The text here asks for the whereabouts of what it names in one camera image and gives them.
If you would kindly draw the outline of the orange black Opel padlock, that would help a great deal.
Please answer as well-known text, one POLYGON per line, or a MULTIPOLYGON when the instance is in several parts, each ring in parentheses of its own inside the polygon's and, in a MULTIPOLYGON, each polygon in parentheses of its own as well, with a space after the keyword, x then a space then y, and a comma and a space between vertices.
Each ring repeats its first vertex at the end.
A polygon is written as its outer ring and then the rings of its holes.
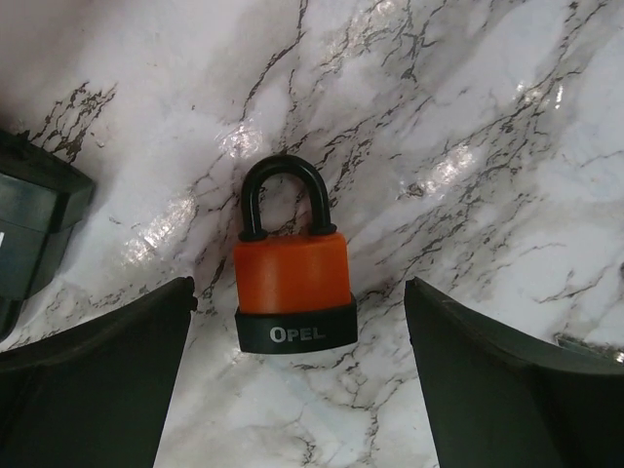
POLYGON ((357 342, 347 243, 332 223, 320 173, 293 155, 257 162, 243 181, 241 215, 243 229, 233 249, 241 350, 288 355, 357 342), (260 190, 282 174, 297 177, 307 189, 311 221, 303 234, 271 236, 262 226, 260 190))

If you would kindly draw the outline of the black-headed key bunch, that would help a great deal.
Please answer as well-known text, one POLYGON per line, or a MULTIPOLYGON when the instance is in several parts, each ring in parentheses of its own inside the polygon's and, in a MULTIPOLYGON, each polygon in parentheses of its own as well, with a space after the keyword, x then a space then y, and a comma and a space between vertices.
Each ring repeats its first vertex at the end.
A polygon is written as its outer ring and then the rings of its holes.
POLYGON ((553 337, 565 349, 623 365, 623 263, 574 298, 553 337))

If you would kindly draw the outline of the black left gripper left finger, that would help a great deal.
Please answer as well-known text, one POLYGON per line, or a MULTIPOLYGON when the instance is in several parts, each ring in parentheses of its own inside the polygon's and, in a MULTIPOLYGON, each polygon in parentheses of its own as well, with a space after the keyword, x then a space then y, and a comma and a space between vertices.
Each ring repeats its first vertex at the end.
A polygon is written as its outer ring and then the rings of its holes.
POLYGON ((2 466, 153 466, 196 308, 194 288, 192 278, 176 278, 2 353, 2 466))

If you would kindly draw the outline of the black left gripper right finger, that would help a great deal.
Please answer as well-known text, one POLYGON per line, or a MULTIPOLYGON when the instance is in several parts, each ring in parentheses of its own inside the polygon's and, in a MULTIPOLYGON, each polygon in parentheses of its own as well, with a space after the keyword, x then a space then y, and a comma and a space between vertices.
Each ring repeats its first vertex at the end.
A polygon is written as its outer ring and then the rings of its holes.
POLYGON ((406 283, 410 343, 442 467, 620 467, 623 367, 406 283))

